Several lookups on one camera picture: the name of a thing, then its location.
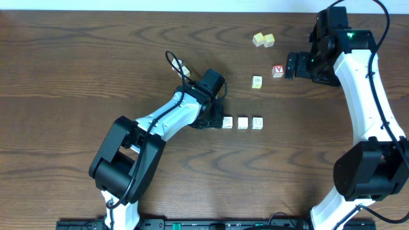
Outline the blue letter X block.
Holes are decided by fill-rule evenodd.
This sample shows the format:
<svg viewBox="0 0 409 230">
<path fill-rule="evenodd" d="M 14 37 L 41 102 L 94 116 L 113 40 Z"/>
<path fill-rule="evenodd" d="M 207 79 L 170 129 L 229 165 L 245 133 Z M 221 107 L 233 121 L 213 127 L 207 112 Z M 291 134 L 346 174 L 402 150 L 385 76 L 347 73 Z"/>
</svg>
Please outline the blue letter X block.
<svg viewBox="0 0 409 230">
<path fill-rule="evenodd" d="M 222 128 L 231 129 L 233 127 L 233 118 L 231 116 L 223 117 Z"/>
</svg>

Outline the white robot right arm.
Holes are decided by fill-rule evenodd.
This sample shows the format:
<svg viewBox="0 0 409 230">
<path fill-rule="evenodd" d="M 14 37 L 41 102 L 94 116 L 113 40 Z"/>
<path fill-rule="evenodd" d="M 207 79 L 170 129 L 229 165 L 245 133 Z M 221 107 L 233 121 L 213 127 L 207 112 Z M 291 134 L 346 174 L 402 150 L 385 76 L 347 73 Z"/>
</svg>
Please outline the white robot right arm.
<svg viewBox="0 0 409 230">
<path fill-rule="evenodd" d="M 310 52 L 291 52 L 285 77 L 342 87 L 353 146 L 335 162 L 334 187 L 310 210 L 313 229 L 344 229 L 360 210 L 395 195 L 408 179 L 408 140 L 398 125 L 378 68 L 372 32 L 315 28 Z"/>
</svg>

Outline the blue edged picture block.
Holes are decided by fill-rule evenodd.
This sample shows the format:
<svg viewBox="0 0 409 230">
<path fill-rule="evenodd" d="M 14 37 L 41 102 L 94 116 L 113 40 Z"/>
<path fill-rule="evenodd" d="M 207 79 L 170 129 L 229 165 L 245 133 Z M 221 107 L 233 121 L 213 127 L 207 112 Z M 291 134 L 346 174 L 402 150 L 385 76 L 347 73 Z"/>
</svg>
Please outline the blue edged picture block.
<svg viewBox="0 0 409 230">
<path fill-rule="evenodd" d="M 261 130 L 263 128 L 263 118 L 253 117 L 252 118 L 252 129 Z"/>
</svg>

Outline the red edged wooden block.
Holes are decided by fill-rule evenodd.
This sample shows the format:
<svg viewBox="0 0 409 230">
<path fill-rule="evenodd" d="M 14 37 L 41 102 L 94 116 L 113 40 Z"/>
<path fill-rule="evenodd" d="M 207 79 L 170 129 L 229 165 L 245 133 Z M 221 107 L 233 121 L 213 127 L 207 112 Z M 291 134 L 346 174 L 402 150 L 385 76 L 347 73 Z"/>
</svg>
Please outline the red edged wooden block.
<svg viewBox="0 0 409 230">
<path fill-rule="evenodd" d="M 248 117 L 238 117 L 238 129 L 248 129 L 249 119 Z"/>
</svg>

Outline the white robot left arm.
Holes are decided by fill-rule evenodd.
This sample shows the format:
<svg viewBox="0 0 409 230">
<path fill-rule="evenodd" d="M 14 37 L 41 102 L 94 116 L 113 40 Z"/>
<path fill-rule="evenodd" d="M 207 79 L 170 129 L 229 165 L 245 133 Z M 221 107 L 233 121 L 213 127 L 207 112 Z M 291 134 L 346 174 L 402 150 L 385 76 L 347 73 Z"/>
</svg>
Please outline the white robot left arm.
<svg viewBox="0 0 409 230">
<path fill-rule="evenodd" d="M 206 83 L 176 88 L 170 101 L 135 120 L 121 116 L 110 127 L 90 167 L 89 176 L 105 199 L 108 229 L 134 229 L 138 202 L 149 187 L 167 141 L 185 126 L 222 125 L 220 86 Z"/>
</svg>

